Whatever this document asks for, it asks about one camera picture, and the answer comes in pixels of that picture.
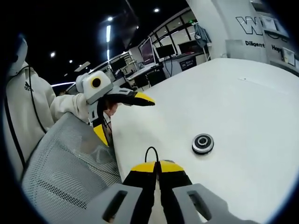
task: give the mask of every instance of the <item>white camera housing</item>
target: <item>white camera housing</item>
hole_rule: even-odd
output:
[[[85,73],[76,79],[78,92],[83,92],[89,104],[93,104],[113,89],[109,77],[102,71],[96,71],[90,75]]]

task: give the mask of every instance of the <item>adidas logo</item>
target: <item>adidas logo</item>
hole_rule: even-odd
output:
[[[27,90],[27,91],[30,91],[30,85],[27,82],[25,82],[24,89]]]

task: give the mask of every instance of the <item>person's hand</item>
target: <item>person's hand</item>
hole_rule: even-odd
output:
[[[109,117],[111,117],[111,116],[113,116],[114,114],[115,114],[115,112],[116,112],[116,110],[117,110],[117,103],[116,104],[111,104],[111,105],[109,105],[109,107],[108,107],[108,109],[107,110],[105,110],[104,112],[109,116]]]

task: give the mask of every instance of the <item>black ceiling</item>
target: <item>black ceiling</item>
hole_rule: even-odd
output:
[[[153,12],[156,7],[159,13]],[[73,71],[79,64],[89,61],[89,70],[107,59],[108,24],[112,25],[109,48],[113,57],[125,51],[129,41],[130,47],[138,45],[186,7],[185,0],[37,1],[13,6],[10,19],[27,40],[27,62],[40,77],[56,84],[74,81],[77,74]]]

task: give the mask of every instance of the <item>desk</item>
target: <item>desk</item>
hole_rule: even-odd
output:
[[[182,166],[235,216],[270,221],[298,178],[299,78],[268,64],[220,58],[145,93],[155,106],[121,105],[112,117],[121,178],[154,146],[160,160]],[[192,151],[200,133],[215,141],[207,156]],[[155,160],[152,151],[148,160]],[[163,223],[162,213],[153,209],[151,218]]]
[[[113,85],[121,86],[121,85],[123,85],[123,84],[125,84],[125,83],[126,83],[126,80],[125,80],[124,77],[122,77],[122,78],[119,78],[119,79],[115,80],[115,81],[113,82]]]
[[[139,71],[137,71],[137,72],[135,72],[133,75],[127,77],[126,79],[127,79],[128,81],[132,81],[134,78],[136,78],[136,77],[138,77],[138,76],[146,75],[146,74],[152,72],[153,70],[161,69],[161,68],[162,68],[162,65],[158,65],[158,64],[157,64],[156,66],[149,67],[149,68],[145,69],[143,72],[139,72]]]
[[[204,54],[199,54],[199,53],[193,53],[193,54],[184,54],[184,55],[178,55],[172,59],[166,59],[164,60],[162,63],[164,65],[163,67],[163,71],[166,75],[166,78],[169,78],[170,75],[171,76],[175,76],[176,74],[179,74],[182,72],[182,67],[181,67],[181,63],[183,63],[184,61],[188,61],[188,60],[194,60],[194,64],[195,66],[196,65],[199,65],[196,64],[197,63],[197,58],[200,58],[202,63],[203,62],[206,62],[206,58],[205,58],[205,55]]]

